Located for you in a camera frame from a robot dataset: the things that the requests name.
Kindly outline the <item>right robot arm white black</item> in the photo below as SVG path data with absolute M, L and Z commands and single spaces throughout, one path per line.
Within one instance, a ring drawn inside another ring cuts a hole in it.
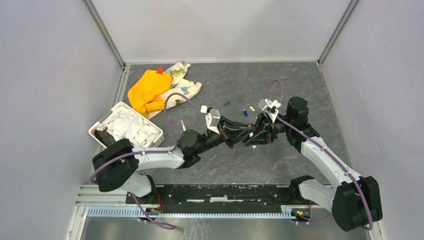
M 295 204 L 311 201 L 329 211 L 345 232 L 356 228 L 371 231 L 383 217 L 380 188 L 372 176 L 364 177 L 345 164 L 324 142 L 309 123 L 307 100 L 292 97 L 286 113 L 281 115 L 278 100 L 263 98 L 258 107 L 255 130 L 243 140 L 245 146 L 267 145 L 284 133 L 289 144 L 311 161 L 325 176 L 330 186 L 312 176 L 292 179 L 289 199 Z

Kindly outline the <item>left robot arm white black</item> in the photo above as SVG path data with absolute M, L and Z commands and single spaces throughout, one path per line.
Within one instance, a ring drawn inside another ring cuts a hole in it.
M 157 190 L 153 187 L 153 180 L 139 174 L 140 171 L 190 168 L 200 161 L 200 154 L 220 144 L 233 148 L 254 131 L 252 123 L 234 122 L 221 116 L 217 124 L 203 134 L 185 130 L 170 147 L 134 146 L 129 139 L 123 138 L 92 158 L 94 172 L 90 181 L 103 193 L 125 190 L 145 204 L 151 204 L 157 198 Z

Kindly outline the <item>cream patterned cloth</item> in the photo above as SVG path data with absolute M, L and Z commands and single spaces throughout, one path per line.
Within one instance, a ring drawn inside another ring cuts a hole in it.
M 160 99 L 162 100 L 162 103 L 165 104 L 167 97 L 172 93 L 180 93 L 186 96 L 188 99 L 192 99 L 195 95 L 197 95 L 201 91 L 203 84 L 199 81 L 191 81 L 185 79 L 185 75 L 188 72 L 190 66 L 191 64 L 185 61 L 180 61 L 168 68 L 164 73 L 170 74 L 172 76 L 170 88 L 158 95 L 157 97 L 155 96 L 155 100 Z M 170 98 L 165 108 L 173 108 L 185 102 L 186 100 L 183 97 L 179 95 L 174 95 Z M 147 118 L 151 119 L 157 114 L 159 114 L 161 111 L 162 109 L 149 111 Z

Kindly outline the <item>yellow orange cloth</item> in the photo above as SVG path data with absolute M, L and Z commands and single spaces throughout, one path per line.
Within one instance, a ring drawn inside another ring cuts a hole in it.
M 172 75 L 164 73 L 161 67 L 158 70 L 146 70 L 128 91 L 131 107 L 145 118 L 151 112 L 163 110 L 165 101 L 160 95 L 170 88 L 172 81 Z

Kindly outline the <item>black garment in basket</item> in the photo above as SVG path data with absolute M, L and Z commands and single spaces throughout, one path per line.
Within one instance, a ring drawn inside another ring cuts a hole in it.
M 100 143 L 104 146 L 104 148 L 108 148 L 113 145 L 116 140 L 107 130 L 94 130 L 94 137 L 100 141 Z

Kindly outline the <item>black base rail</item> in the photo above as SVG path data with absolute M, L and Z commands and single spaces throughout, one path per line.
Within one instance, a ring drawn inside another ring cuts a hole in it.
M 317 206 L 295 199 L 289 186 L 276 184 L 165 184 L 138 202 L 163 204 L 165 214 L 266 214 L 280 213 L 284 206 Z

